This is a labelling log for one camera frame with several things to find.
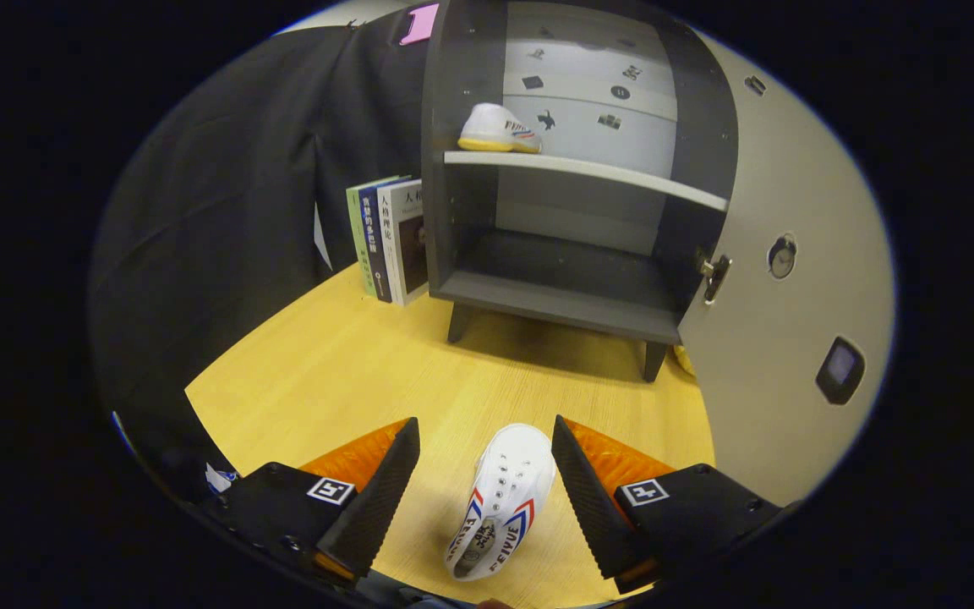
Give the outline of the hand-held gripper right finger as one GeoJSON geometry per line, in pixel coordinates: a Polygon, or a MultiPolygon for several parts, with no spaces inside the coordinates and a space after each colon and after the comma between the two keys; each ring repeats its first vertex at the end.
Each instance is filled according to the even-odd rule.
{"type": "Polygon", "coordinates": [[[563,416],[551,452],[600,574],[622,594],[692,577],[784,517],[712,465],[673,468],[563,416]]]}

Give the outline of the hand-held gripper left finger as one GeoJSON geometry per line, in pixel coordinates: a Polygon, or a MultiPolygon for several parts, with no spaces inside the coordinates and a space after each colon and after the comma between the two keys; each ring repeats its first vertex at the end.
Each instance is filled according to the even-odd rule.
{"type": "Polygon", "coordinates": [[[282,569],[351,589],[369,574],[420,458],[416,417],[300,467],[270,462],[200,510],[282,569]]]}

